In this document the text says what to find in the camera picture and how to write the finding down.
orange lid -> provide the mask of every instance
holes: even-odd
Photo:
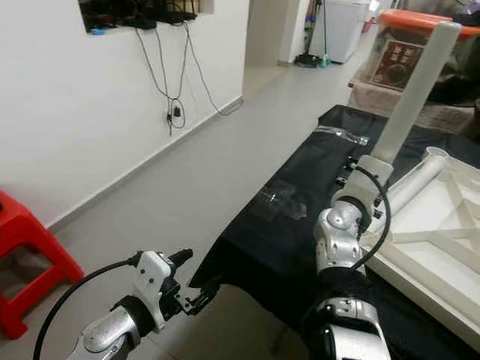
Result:
[[[380,20],[387,26],[400,29],[424,30],[432,32],[441,21],[452,21],[451,17],[417,13],[409,10],[385,10],[380,14]],[[460,38],[480,35],[480,27],[462,26]]]

table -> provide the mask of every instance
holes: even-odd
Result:
[[[283,212],[273,218],[259,215],[258,197],[250,201],[203,260],[191,287],[204,287],[212,279],[242,288],[267,311],[294,330],[314,301],[315,241],[312,230],[318,214],[338,189],[335,179],[347,157],[368,154],[386,119],[335,106],[319,118],[322,125],[343,128],[370,138],[367,146],[328,133],[313,132],[290,159],[271,177],[269,188],[289,187],[292,199],[306,205],[306,216]],[[448,133],[414,127],[394,162],[391,183],[413,168],[427,146],[480,167],[480,146]],[[480,355],[447,328],[425,313],[379,275],[367,271],[373,283],[380,322],[393,359],[478,359]]]

white plastic tray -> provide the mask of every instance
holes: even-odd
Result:
[[[450,157],[393,217],[368,265],[480,352],[479,228],[480,171]],[[378,238],[365,234],[362,246]]]

white tube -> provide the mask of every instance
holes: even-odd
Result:
[[[449,163],[449,154],[441,148],[428,147],[424,159],[403,178],[398,180],[388,191],[391,216],[397,214],[410,200],[412,200],[425,186],[427,186]],[[379,206],[385,213],[385,206]],[[368,228],[369,233],[376,233],[383,228],[385,215],[379,220],[373,220]]]
[[[371,156],[393,163],[452,53],[460,30],[461,25],[455,22],[437,25]]]

red plastic stool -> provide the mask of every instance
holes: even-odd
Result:
[[[83,271],[25,206],[1,191],[0,204],[0,259],[24,245],[52,263],[11,300],[0,292],[0,329],[17,339],[27,331],[22,315],[64,278],[73,283],[82,279]]]

